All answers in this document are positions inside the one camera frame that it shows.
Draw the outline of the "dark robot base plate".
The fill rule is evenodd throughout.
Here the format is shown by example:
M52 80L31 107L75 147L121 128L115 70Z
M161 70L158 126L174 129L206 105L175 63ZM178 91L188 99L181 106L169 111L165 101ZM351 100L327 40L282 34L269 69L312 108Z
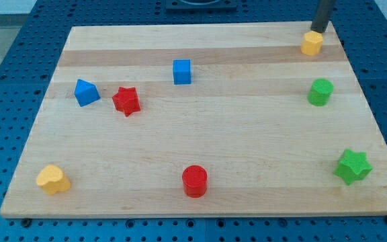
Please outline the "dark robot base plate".
M165 11L232 11L237 9L238 3L237 0L165 0Z

